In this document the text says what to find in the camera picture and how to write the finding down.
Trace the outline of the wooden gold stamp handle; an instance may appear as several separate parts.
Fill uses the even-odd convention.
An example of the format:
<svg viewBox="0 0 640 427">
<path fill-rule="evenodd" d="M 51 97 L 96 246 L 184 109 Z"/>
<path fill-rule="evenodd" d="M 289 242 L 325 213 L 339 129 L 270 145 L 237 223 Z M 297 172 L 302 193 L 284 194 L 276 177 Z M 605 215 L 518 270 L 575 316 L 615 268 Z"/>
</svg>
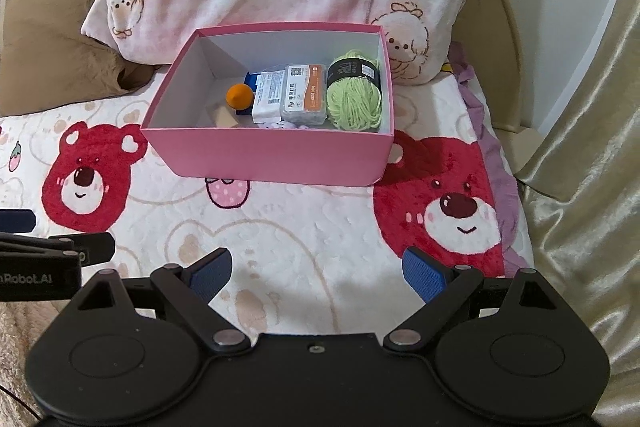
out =
<svg viewBox="0 0 640 427">
<path fill-rule="evenodd" d="M 209 117 L 216 128 L 236 128 L 240 122 L 236 118 L 235 111 L 227 105 L 216 104 L 209 109 Z"/>
</svg>

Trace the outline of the orange ball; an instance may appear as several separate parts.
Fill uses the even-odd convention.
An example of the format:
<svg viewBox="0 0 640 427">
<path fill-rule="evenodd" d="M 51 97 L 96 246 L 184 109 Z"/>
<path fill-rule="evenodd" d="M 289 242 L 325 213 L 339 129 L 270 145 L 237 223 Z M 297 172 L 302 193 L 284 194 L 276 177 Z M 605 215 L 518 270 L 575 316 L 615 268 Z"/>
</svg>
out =
<svg viewBox="0 0 640 427">
<path fill-rule="evenodd" d="M 243 112 L 252 107 L 254 91 L 245 83 L 235 83 L 226 93 L 226 103 L 237 112 Z"/>
</svg>

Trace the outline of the clear dental floss box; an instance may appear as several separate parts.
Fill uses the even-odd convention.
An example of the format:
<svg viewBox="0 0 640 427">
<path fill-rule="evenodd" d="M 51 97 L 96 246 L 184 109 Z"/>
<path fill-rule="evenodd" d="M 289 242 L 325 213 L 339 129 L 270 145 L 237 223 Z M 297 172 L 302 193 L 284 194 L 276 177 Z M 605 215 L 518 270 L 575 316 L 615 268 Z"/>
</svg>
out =
<svg viewBox="0 0 640 427">
<path fill-rule="evenodd" d="M 285 69 L 280 114 L 296 126 L 326 121 L 326 69 L 321 64 L 293 64 Z"/>
</svg>

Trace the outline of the white bear print blanket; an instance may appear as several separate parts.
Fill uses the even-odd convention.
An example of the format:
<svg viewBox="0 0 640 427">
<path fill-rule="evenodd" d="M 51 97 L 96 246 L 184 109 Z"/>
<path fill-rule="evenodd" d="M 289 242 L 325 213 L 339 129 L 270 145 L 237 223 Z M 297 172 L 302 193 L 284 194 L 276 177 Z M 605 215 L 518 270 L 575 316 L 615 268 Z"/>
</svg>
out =
<svg viewBox="0 0 640 427">
<path fill-rule="evenodd" d="M 55 161 L 71 147 L 98 156 L 129 150 L 134 162 L 114 160 L 125 193 L 95 226 L 114 239 L 105 268 L 147 277 L 226 247 L 233 273 L 213 306 L 250 337 L 388 332 L 421 304 L 401 274 L 409 246 L 432 255 L 487 246 L 508 272 L 534 261 L 512 170 L 461 46 L 433 81 L 396 89 L 396 143 L 372 187 L 176 176 L 139 144 L 159 87 L 153 80 L 122 98 L 3 118 L 2 207 L 31 211 L 39 237 L 87 231 L 101 179 L 81 176 L 88 190 L 66 225 L 43 206 L 55 191 Z"/>
</svg>

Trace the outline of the brown pillow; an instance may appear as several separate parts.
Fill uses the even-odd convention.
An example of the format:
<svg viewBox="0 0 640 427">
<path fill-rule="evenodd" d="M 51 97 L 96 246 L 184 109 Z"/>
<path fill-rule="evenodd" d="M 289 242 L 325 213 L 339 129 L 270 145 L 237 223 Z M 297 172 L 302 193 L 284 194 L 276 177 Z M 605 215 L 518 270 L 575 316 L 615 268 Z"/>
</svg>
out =
<svg viewBox="0 0 640 427">
<path fill-rule="evenodd" d="M 1 52 L 1 114 L 21 116 L 134 92 L 154 68 L 81 35 L 94 0 L 9 0 Z"/>
</svg>

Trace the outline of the beige satin curtain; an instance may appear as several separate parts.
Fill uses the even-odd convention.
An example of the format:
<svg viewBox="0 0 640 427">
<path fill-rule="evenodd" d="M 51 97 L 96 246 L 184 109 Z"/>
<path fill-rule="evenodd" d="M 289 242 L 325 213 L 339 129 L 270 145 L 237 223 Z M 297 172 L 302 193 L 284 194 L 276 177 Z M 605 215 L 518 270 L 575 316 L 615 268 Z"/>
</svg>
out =
<svg viewBox="0 0 640 427">
<path fill-rule="evenodd" d="M 639 0 L 617 0 L 586 77 L 520 171 L 537 268 L 605 347 L 596 416 L 639 422 Z"/>
</svg>

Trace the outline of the blue tissue pack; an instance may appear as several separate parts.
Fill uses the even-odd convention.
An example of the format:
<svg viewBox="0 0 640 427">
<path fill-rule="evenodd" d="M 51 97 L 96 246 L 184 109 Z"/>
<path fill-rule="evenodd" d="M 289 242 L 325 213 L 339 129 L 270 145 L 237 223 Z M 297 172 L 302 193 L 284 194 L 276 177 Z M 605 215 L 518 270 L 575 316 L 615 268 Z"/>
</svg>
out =
<svg viewBox="0 0 640 427">
<path fill-rule="evenodd" d="M 250 89 L 254 91 L 254 101 L 251 108 L 247 110 L 243 110 L 243 112 L 235 111 L 238 115 L 246 116 L 246 115 L 250 115 L 253 112 L 253 107 L 256 100 L 257 80 L 258 80 L 258 74 L 251 74 L 250 72 L 246 74 L 243 83 L 247 84 L 247 86 L 250 86 Z"/>
</svg>

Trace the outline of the green yarn ball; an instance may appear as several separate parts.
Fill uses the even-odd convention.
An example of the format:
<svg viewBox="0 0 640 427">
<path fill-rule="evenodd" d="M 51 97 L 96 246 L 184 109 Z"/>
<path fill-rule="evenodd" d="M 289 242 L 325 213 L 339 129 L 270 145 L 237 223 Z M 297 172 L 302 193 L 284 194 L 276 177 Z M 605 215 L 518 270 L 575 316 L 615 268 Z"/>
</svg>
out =
<svg viewBox="0 0 640 427">
<path fill-rule="evenodd" d="M 340 130 L 380 127 L 382 91 L 377 61 L 350 50 L 331 63 L 326 74 L 326 115 Z"/>
</svg>

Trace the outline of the pink cardboard box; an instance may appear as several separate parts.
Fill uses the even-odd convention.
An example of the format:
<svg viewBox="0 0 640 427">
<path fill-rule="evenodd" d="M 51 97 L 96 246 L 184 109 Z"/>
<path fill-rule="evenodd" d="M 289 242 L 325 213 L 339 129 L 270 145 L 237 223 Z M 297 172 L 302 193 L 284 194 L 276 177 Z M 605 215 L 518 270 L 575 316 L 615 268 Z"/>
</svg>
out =
<svg viewBox="0 0 640 427">
<path fill-rule="evenodd" d="M 210 110 L 246 74 L 288 65 L 330 65 L 356 50 L 378 62 L 382 122 L 374 131 L 265 129 L 241 118 L 219 127 Z M 141 126 L 178 176 L 311 185 L 369 186 L 382 178 L 394 143 L 390 59 L 381 27 L 275 22 L 193 31 L 160 83 Z"/>
</svg>

